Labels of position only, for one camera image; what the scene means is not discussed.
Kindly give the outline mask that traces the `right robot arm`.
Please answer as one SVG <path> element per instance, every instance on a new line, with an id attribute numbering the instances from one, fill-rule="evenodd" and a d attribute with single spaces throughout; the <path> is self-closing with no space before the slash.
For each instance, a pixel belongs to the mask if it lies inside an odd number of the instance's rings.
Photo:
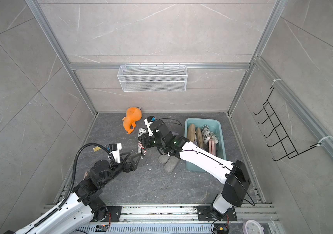
<path id="1" fill-rule="evenodd" d="M 250 176 L 245 164 L 226 161 L 199 148 L 188 138 L 171 132 L 166 123 L 149 116 L 144 119 L 148 132 L 138 140 L 144 149 L 155 147 L 161 155 L 170 159 L 190 162 L 214 176 L 224 185 L 223 190 L 211 203 L 206 216 L 222 220 L 233 207 L 241 207 L 245 196 L 249 195 Z"/>

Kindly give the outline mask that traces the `newspaper print case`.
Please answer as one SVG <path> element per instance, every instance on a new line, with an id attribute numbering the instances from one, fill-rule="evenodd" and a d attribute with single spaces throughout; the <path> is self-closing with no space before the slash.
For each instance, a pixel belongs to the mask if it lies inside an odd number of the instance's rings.
<path id="1" fill-rule="evenodd" d="M 204 125 L 201 129 L 201 132 L 204 144 L 208 144 L 211 139 L 215 144 L 219 143 L 217 136 L 213 132 L 211 132 L 208 125 Z"/>

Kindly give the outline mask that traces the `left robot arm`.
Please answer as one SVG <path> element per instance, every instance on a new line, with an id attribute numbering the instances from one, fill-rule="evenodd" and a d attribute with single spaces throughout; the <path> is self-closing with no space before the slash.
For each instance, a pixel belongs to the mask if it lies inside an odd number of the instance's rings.
<path id="1" fill-rule="evenodd" d="M 89 147 L 101 148 L 107 158 L 97 161 L 84 179 L 75 183 L 76 166 L 82 151 Z M 103 188 L 120 173 L 135 171 L 141 154 L 120 153 L 119 144 L 102 146 L 87 143 L 76 154 L 71 183 L 64 199 L 41 217 L 17 230 L 18 234 L 69 234 L 91 220 L 102 221 L 109 216 L 106 204 L 100 198 Z"/>

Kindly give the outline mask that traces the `grey fabric glasses case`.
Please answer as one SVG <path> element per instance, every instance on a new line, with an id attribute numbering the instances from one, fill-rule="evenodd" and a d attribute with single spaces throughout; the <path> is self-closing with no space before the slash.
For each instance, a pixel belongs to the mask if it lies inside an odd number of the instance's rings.
<path id="1" fill-rule="evenodd" d="M 160 155 L 159 158 L 158 158 L 158 161 L 161 164 L 166 164 L 168 162 L 169 158 L 170 158 L 169 155 Z"/>

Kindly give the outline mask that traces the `pink white clock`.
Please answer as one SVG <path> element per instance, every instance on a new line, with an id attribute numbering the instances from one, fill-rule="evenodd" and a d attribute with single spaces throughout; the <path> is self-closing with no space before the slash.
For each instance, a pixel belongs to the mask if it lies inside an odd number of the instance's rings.
<path id="1" fill-rule="evenodd" d="M 242 231 L 244 234 L 264 234 L 264 228 L 252 219 L 243 223 Z"/>

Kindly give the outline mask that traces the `teal plastic storage box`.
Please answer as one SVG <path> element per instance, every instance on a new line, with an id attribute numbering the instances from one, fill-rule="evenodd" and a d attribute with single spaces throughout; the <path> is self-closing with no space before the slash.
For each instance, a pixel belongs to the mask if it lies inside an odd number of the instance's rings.
<path id="1" fill-rule="evenodd" d="M 199 119 L 199 118 L 188 118 L 185 120 L 185 137 L 189 139 L 189 132 L 191 133 L 191 130 L 189 131 L 190 125 L 195 126 L 195 135 L 194 135 L 194 145 L 198 146 L 197 143 L 197 133 L 196 129 L 200 128 L 201 132 L 203 133 L 203 127 L 207 126 L 210 130 L 210 136 L 215 135 L 214 139 L 216 144 L 216 152 L 215 156 L 217 156 L 220 159 L 226 160 L 226 153 L 225 153 L 225 144 L 224 144 L 224 138 L 223 138 L 223 131 L 222 127 L 219 121 L 212 120 L 212 119 Z M 193 172 L 206 172 L 205 170 L 201 169 L 200 167 L 196 166 L 193 163 L 190 163 L 186 161 L 186 169 Z"/>

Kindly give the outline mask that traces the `gold binder clip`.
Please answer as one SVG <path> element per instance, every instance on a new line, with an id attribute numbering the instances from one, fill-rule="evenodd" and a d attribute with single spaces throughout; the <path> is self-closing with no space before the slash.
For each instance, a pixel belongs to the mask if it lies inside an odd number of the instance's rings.
<path id="1" fill-rule="evenodd" d="M 93 151 L 94 151 L 94 152 L 97 152 L 97 151 L 99 151 L 99 150 L 101 150 L 101 149 L 102 149 L 101 147 L 96 146 L 96 147 L 93 148 Z"/>

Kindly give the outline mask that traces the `orange plush whale toy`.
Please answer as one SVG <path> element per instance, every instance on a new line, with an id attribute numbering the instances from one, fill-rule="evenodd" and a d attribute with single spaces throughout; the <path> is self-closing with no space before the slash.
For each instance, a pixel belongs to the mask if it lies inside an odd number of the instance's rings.
<path id="1" fill-rule="evenodd" d="M 135 127 L 136 122 L 142 118 L 142 112 L 137 107 L 130 107 L 126 111 L 126 116 L 122 119 L 123 127 L 127 134 L 131 134 Z"/>

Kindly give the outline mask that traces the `metal base rail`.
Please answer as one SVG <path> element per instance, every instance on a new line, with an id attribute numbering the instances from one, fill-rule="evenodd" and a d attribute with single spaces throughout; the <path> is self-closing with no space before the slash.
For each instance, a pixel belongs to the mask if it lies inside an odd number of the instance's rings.
<path id="1" fill-rule="evenodd" d="M 233 208 L 221 221 L 205 216 L 202 204 L 110 204 L 110 219 L 85 221 L 73 234 L 210 234 L 215 228 L 242 234 L 250 220 L 260 224 L 266 234 L 284 234 L 275 208 L 270 203 L 244 204 Z"/>

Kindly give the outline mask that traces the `tan fabric case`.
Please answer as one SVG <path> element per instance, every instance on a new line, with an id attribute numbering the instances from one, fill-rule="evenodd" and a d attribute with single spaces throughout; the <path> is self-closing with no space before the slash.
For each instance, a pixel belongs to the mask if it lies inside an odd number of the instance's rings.
<path id="1" fill-rule="evenodd" d="M 199 127 L 196 128 L 196 139 L 198 147 L 204 149 L 203 135 Z"/>
<path id="2" fill-rule="evenodd" d="M 188 126 L 187 138 L 189 139 L 189 141 L 191 141 L 193 143 L 196 141 L 196 128 L 195 128 L 194 124 L 190 124 Z"/>

